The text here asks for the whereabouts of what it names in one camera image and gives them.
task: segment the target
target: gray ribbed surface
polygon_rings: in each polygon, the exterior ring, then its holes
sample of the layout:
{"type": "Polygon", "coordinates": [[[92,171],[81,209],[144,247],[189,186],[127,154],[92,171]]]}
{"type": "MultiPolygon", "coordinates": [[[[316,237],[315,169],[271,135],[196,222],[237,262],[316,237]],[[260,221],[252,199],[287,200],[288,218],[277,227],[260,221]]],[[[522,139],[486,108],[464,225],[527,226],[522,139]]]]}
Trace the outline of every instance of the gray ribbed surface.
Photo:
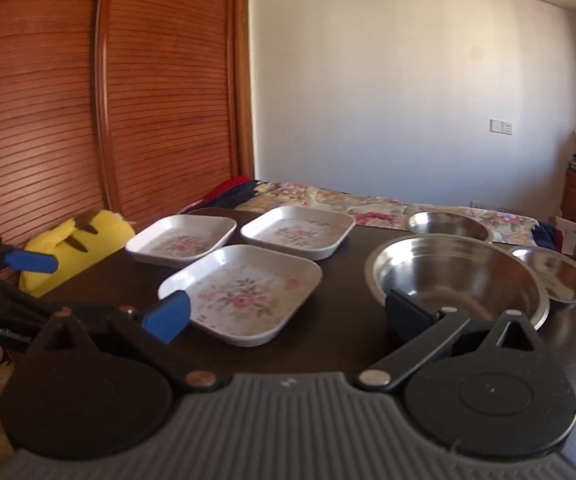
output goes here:
{"type": "Polygon", "coordinates": [[[156,436],[109,458],[21,451],[0,480],[576,479],[555,454],[514,466],[451,456],[416,434],[394,400],[342,374],[287,379],[238,375],[221,391],[188,396],[156,436]]]}

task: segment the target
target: small metal bowl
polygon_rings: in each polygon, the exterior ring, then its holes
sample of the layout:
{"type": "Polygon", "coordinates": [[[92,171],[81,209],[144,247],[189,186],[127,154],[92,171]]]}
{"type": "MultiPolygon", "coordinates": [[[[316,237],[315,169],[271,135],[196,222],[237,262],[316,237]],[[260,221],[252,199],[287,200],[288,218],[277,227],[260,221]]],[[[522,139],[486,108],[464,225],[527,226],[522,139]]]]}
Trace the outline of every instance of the small metal bowl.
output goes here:
{"type": "Polygon", "coordinates": [[[365,277],[381,304],[397,288],[431,313],[455,306],[473,318],[492,320],[513,309],[539,328],[550,308],[548,293],[529,266],[492,244],[463,236],[386,242],[370,254],[365,277]]]}
{"type": "Polygon", "coordinates": [[[529,265],[548,291],[550,300],[576,304],[576,262],[545,247],[517,247],[512,256],[529,265]]]}
{"type": "Polygon", "coordinates": [[[407,228],[418,235],[459,235],[484,242],[493,240],[492,230],[473,218],[444,211],[421,211],[408,217],[407,228]]]}

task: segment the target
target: white logo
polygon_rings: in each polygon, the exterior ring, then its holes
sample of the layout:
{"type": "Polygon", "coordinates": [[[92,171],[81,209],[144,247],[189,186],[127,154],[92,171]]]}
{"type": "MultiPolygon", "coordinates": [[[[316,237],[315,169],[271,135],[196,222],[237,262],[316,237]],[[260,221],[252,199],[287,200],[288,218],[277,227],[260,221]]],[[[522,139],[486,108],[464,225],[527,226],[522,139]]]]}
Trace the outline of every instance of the white logo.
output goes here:
{"type": "Polygon", "coordinates": [[[0,335],[14,339],[15,341],[21,341],[22,343],[30,343],[33,340],[31,337],[12,332],[9,328],[0,328],[0,335]]]}
{"type": "Polygon", "coordinates": [[[291,386],[294,386],[297,383],[299,383],[299,381],[296,380],[294,377],[288,377],[283,381],[279,381],[279,384],[284,388],[290,388],[291,386]]]}

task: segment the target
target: wooden wardrobe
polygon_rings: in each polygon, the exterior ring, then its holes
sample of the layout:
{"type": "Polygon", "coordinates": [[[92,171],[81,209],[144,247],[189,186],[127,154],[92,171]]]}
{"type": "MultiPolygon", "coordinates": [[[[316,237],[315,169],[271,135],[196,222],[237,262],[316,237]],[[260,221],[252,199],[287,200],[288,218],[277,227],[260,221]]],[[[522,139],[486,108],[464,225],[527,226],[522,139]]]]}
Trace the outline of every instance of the wooden wardrobe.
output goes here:
{"type": "Polygon", "coordinates": [[[0,235],[137,229],[239,174],[234,0],[0,0],[0,235]]]}

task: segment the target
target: bowl rim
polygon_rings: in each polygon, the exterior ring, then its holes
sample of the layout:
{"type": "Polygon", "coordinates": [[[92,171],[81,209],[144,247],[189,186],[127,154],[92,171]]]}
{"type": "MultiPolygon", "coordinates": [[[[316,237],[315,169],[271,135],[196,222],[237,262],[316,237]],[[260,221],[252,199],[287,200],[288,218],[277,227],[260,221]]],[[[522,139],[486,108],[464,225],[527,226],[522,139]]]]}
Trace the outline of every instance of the bowl rim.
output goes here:
{"type": "Polygon", "coordinates": [[[459,240],[467,240],[468,242],[479,244],[483,247],[490,248],[493,251],[498,251],[499,253],[504,254],[505,256],[513,258],[516,262],[522,265],[525,270],[528,271],[530,276],[532,276],[532,280],[534,281],[536,288],[538,290],[539,295],[538,305],[536,306],[534,314],[528,318],[530,323],[532,324],[535,330],[538,330],[539,328],[541,328],[543,323],[546,322],[546,319],[548,318],[548,313],[550,312],[550,299],[548,291],[546,290],[543,283],[541,283],[541,280],[536,275],[536,272],[532,270],[532,268],[528,264],[522,262],[521,260],[519,260],[519,258],[514,256],[513,254],[508,254],[508,251],[504,251],[503,249],[498,248],[489,242],[483,242],[481,240],[477,240],[476,238],[470,238],[467,236],[460,236],[460,235],[428,234],[428,235],[404,236],[401,238],[392,238],[391,240],[383,242],[378,247],[376,247],[375,250],[373,250],[372,253],[370,253],[370,256],[368,256],[368,258],[366,259],[366,263],[363,267],[363,276],[365,278],[366,284],[368,285],[368,288],[370,289],[370,292],[372,293],[372,296],[383,306],[385,306],[386,304],[386,295],[383,292],[383,290],[381,290],[381,287],[377,284],[377,280],[375,279],[373,272],[374,264],[379,255],[386,248],[390,247],[391,245],[394,245],[395,243],[403,242],[406,240],[412,240],[414,238],[458,238],[459,240]]]}
{"type": "MultiPolygon", "coordinates": [[[[492,228],[490,226],[485,225],[482,221],[480,221],[476,218],[472,218],[471,216],[461,214],[461,213],[453,213],[452,211],[433,211],[430,209],[428,209],[428,210],[423,209],[421,211],[417,211],[416,213],[412,213],[411,215],[408,215],[407,218],[405,219],[405,228],[408,231],[410,231],[411,233],[415,234],[416,236],[425,236],[425,234],[417,233],[410,226],[411,219],[414,216],[417,216],[418,214],[421,214],[421,213],[440,213],[440,214],[444,214],[444,215],[448,215],[448,216],[458,216],[461,218],[466,218],[468,220],[471,220],[472,222],[478,223],[483,229],[485,229],[485,231],[487,232],[487,237],[485,237],[485,240],[481,240],[482,242],[492,243],[494,241],[494,231],[492,230],[492,228]]],[[[434,233],[434,234],[436,234],[436,235],[446,234],[447,235],[449,233],[434,233]]]]}
{"type": "MultiPolygon", "coordinates": [[[[568,264],[570,264],[571,266],[573,266],[576,269],[576,262],[571,259],[569,256],[567,256],[566,254],[563,253],[559,253],[557,251],[553,251],[552,249],[548,249],[547,247],[539,247],[539,246],[518,246],[518,247],[513,247],[510,248],[510,254],[514,257],[517,258],[517,260],[519,260],[520,262],[525,263],[523,260],[521,260],[519,258],[519,256],[517,256],[516,251],[530,251],[533,253],[543,253],[543,254],[552,254],[554,253],[555,256],[557,256],[558,258],[560,258],[561,260],[566,261],[568,264]]],[[[563,303],[563,304],[576,304],[576,299],[574,300],[561,300],[560,298],[557,298],[555,296],[551,296],[550,294],[548,294],[548,298],[550,298],[550,300],[555,301],[557,303],[563,303]]]]}

